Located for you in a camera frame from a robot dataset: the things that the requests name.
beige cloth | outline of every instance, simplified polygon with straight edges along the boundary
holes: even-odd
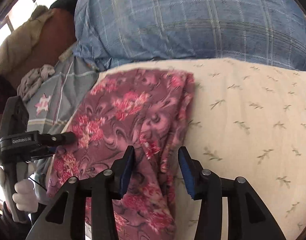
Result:
[[[306,226],[306,72],[228,58],[166,60],[116,67],[100,73],[99,81],[134,68],[194,74],[196,93],[184,142],[191,157],[220,177],[244,176],[286,239],[295,240]],[[175,239],[193,240],[200,201],[187,194],[180,170],[175,180]],[[223,205],[222,239],[227,239],[224,198]]]
[[[21,80],[17,87],[17,95],[20,96],[24,103],[27,103],[42,83],[55,73],[54,67],[45,64],[42,68],[31,69]]]
[[[52,15],[52,10],[38,6],[29,20],[3,41],[0,47],[0,75],[11,72],[32,53],[32,48],[39,41],[43,25]]]

maroon floral fabric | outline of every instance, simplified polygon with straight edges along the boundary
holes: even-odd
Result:
[[[58,147],[48,184],[53,197],[71,176],[96,176],[135,148],[128,191],[114,201],[120,239],[173,239],[173,155],[181,145],[194,95],[191,73],[134,69],[107,75],[85,97],[68,130],[78,141]],[[90,221],[90,199],[86,222]]]

metal pin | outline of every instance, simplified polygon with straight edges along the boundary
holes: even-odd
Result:
[[[211,175],[211,171],[208,170],[208,169],[204,169],[204,170],[202,170],[202,174],[205,175],[205,176],[209,176],[209,175]]]
[[[110,176],[112,173],[113,173],[113,171],[110,170],[110,169],[107,169],[107,170],[103,171],[104,176]]]
[[[76,177],[69,178],[69,183],[73,184],[77,181]]]
[[[237,182],[239,182],[239,183],[245,183],[246,180],[245,180],[245,178],[243,178],[243,177],[237,177]]]

gloved finger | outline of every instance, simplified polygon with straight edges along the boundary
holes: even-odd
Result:
[[[32,202],[37,201],[35,194],[29,193],[29,194],[19,194],[14,193],[13,201],[20,205],[30,205]]]
[[[28,177],[34,174],[36,171],[36,164],[35,163],[29,163],[28,165]]]
[[[34,192],[34,183],[29,179],[24,179],[20,182],[17,182],[14,185],[14,189],[17,193],[27,194]]]
[[[2,188],[5,187],[5,173],[3,171],[3,169],[0,167],[0,185]]]
[[[29,213],[35,213],[38,208],[38,202],[34,202],[31,205],[22,205],[22,204],[16,204],[16,207],[18,210],[26,211]]]

pink star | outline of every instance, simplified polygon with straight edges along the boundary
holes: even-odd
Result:
[[[49,101],[51,99],[51,96],[46,97],[46,95],[44,94],[41,98],[40,98],[40,102],[38,102],[35,107],[37,107],[36,109],[36,116],[44,111],[49,112]]]

